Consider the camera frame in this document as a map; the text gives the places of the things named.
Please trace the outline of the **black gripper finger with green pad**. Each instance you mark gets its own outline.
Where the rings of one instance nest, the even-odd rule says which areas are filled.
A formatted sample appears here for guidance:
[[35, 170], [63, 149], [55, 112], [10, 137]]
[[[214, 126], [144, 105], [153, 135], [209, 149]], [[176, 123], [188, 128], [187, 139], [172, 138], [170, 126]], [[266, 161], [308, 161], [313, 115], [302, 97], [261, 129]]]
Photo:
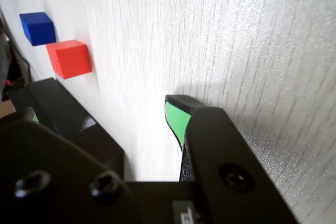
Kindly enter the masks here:
[[165, 119], [182, 151], [180, 181], [194, 182], [206, 223], [296, 223], [227, 113], [169, 94]]
[[115, 173], [18, 113], [1, 119], [1, 223], [130, 223]]

